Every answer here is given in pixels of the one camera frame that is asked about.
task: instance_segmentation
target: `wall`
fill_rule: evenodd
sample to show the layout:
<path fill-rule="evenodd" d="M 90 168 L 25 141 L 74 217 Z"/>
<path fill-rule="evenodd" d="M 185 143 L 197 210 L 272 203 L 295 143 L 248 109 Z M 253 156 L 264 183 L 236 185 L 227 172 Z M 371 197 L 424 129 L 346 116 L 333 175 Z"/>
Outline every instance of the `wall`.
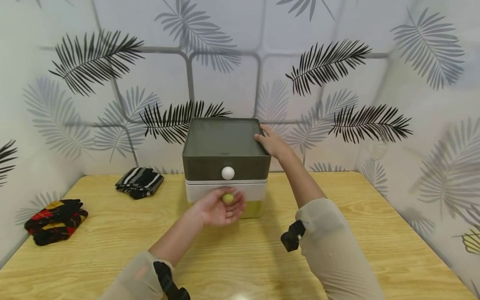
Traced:
<path fill-rule="evenodd" d="M 362 172 L 475 292 L 480 36 L 464 2 L 4 1 L 0 142 L 18 158 L 0 156 L 0 256 L 83 174 L 182 172 L 191 114 L 163 114 L 204 105 L 270 123 L 309 170 Z"/>

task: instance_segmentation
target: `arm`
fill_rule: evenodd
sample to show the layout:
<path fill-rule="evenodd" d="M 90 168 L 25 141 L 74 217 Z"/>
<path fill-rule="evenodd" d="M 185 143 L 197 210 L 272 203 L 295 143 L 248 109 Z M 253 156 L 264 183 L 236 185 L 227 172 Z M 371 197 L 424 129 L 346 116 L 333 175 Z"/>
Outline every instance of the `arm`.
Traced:
<path fill-rule="evenodd" d="M 234 188 L 216 189 L 195 203 L 148 251 L 137 255 L 122 270 L 100 299 L 162 299 L 164 293 L 153 268 L 153 262 L 165 263 L 173 275 L 174 267 L 193 244 L 203 227 L 225 226 L 235 222 L 245 209 L 243 193 L 237 193 L 229 205 L 220 199 L 226 192 L 234 191 Z"/>
<path fill-rule="evenodd" d="M 262 129 L 266 136 L 255 139 L 278 159 L 288 177 L 299 207 L 295 218 L 306 228 L 300 240 L 302 255 L 329 300 L 383 300 L 378 281 L 338 207 L 285 141 L 270 128 L 262 125 Z"/>

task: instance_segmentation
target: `striped cloth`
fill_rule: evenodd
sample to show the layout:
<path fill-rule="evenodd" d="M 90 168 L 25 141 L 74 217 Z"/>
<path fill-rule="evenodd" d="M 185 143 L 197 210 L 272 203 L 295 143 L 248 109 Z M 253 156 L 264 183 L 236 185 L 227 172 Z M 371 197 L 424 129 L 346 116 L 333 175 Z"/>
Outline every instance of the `striped cloth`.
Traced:
<path fill-rule="evenodd" d="M 155 194 L 164 177 L 151 168 L 132 168 L 115 183 L 117 191 L 125 192 L 133 199 Z"/>

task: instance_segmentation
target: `wrist strap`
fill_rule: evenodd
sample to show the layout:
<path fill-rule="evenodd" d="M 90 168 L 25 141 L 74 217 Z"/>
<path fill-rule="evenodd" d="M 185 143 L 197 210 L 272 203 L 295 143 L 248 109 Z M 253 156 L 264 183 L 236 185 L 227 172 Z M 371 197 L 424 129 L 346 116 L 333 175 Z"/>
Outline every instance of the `wrist strap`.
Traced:
<path fill-rule="evenodd" d="M 187 290 L 185 288 L 178 289 L 173 282 L 172 272 L 166 263 L 154 262 L 153 268 L 160 282 L 160 287 L 168 300 L 190 300 Z"/>
<path fill-rule="evenodd" d="M 288 227 L 288 231 L 282 234 L 280 240 L 287 252 L 294 251 L 299 248 L 300 240 L 305 234 L 305 226 L 301 220 L 295 221 Z"/>

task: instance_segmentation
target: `yellow ball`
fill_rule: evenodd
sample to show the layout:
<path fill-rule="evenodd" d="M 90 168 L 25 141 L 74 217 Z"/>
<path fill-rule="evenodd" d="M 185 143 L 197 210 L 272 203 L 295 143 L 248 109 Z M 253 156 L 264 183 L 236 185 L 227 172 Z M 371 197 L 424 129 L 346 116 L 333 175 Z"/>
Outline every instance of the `yellow ball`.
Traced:
<path fill-rule="evenodd" d="M 225 193 L 222 196 L 223 203 L 230 204 L 233 202 L 233 194 Z"/>

